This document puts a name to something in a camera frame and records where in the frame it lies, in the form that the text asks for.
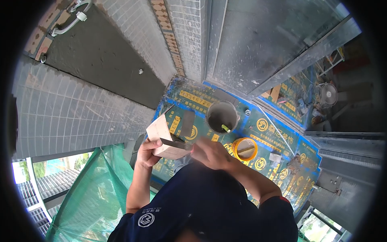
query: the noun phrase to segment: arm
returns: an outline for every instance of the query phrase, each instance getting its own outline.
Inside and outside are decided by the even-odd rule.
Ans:
[[[262,204],[274,196],[282,196],[280,188],[261,173],[232,157],[219,142],[198,140],[191,156],[214,170],[224,170],[238,180]]]
[[[146,139],[137,153],[133,181],[126,195],[126,213],[135,213],[149,203],[152,167],[160,157],[152,154],[152,149],[162,146],[161,140],[150,142]]]

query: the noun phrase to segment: yellow bucket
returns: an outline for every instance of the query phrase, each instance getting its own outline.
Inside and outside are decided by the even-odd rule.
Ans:
[[[252,138],[239,138],[233,142],[231,149],[240,161],[251,161],[258,153],[258,146]]]

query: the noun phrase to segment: green safety net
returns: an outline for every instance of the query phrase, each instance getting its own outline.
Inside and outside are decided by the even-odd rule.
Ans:
[[[54,216],[47,241],[107,241],[125,214],[133,179],[122,151],[123,144],[95,149]]]

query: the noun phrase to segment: worker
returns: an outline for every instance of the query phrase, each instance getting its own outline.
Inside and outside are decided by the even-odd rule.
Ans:
[[[126,214],[109,242],[297,241],[293,209],[279,187],[207,138],[193,145],[188,156],[193,162],[180,163],[149,202],[152,167],[160,160],[152,149],[161,145],[147,139],[140,146]],[[247,191],[259,208],[247,199]]]

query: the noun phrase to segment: hand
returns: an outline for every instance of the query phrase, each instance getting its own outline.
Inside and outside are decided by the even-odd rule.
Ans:
[[[162,145],[163,143],[159,139],[155,141],[150,141],[149,138],[147,138],[140,146],[139,151],[137,152],[136,165],[141,164],[146,168],[152,168],[152,166],[154,166],[161,158],[158,156],[154,156],[152,154],[152,150]]]
[[[222,143],[201,137],[193,145],[191,157],[213,170],[227,170],[238,160],[232,157]]]

